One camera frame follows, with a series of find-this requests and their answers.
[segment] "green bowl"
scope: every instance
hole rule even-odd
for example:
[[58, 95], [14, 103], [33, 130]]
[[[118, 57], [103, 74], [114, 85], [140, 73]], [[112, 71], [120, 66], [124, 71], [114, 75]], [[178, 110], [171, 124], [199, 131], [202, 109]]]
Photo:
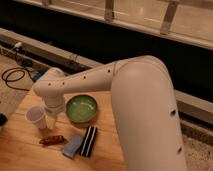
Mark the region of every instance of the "green bowl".
[[77, 95], [67, 102], [66, 114], [72, 122], [84, 123], [96, 116], [97, 108], [97, 102], [93, 97]]

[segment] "white cup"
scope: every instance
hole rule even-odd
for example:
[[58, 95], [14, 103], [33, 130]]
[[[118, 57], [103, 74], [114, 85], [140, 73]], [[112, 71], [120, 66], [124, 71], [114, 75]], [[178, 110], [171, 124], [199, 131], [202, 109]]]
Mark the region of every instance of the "white cup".
[[44, 109], [40, 106], [30, 108], [26, 113], [26, 119], [39, 129], [47, 127]]

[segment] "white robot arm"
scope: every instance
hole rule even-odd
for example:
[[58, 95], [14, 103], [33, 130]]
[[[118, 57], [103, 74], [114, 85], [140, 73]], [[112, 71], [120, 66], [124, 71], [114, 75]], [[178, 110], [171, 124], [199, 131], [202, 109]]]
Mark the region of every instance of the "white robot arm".
[[111, 90], [127, 170], [187, 170], [172, 82], [159, 59], [121, 60], [68, 77], [52, 68], [34, 90], [52, 114], [64, 110], [65, 93]]

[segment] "wooden table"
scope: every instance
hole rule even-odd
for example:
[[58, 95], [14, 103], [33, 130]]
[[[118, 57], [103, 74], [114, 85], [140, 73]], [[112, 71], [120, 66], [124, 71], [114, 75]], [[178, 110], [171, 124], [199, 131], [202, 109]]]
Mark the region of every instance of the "wooden table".
[[[25, 113], [30, 107], [43, 104], [41, 98], [30, 91], [0, 132], [0, 171], [124, 171], [110, 93], [87, 94], [93, 96], [99, 105], [95, 122], [99, 132], [90, 158], [76, 155], [71, 160], [62, 155], [63, 145], [43, 147], [38, 143], [48, 135], [63, 135], [67, 139], [74, 133], [84, 135], [86, 129], [73, 126], [66, 115], [61, 113], [53, 131], [39, 131], [25, 119]], [[65, 98], [69, 100], [74, 95], [67, 94]]]

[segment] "floor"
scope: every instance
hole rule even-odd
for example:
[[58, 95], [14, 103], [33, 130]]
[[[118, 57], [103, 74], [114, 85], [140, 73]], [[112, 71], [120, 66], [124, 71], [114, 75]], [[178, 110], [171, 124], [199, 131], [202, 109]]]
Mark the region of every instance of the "floor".
[[[6, 69], [17, 67], [18, 65], [12, 59], [4, 56], [0, 56], [0, 74], [2, 74]], [[23, 80], [16, 82], [13, 86], [24, 87], [30, 89], [32, 87], [32, 81], [28, 76], [25, 76]], [[17, 91], [8, 88], [5, 83], [0, 81], [0, 112], [10, 116], [11, 113], [15, 111], [19, 103], [26, 95], [26, 91]], [[188, 171], [213, 171], [213, 133], [212, 131], [207, 131], [197, 125], [190, 125], [186, 121], [181, 121], [182, 127], [192, 128], [193, 132], [190, 132], [188, 128], [183, 129], [183, 141], [184, 149], [186, 154], [186, 161], [188, 166]], [[193, 138], [196, 132], [203, 132], [199, 136], [208, 134], [210, 143], [205, 143], [200, 141], [200, 139]]]
[[[17, 63], [7, 57], [0, 55], [0, 74], [10, 68], [20, 67]], [[14, 79], [20, 76], [21, 73], [15, 73], [10, 77]], [[12, 86], [30, 89], [32, 87], [32, 81], [26, 74], [25, 77], [15, 83], [9, 83]], [[27, 91], [13, 90], [8, 88], [6, 84], [0, 80], [0, 113], [10, 116], [20, 104], [21, 100], [25, 97]]]

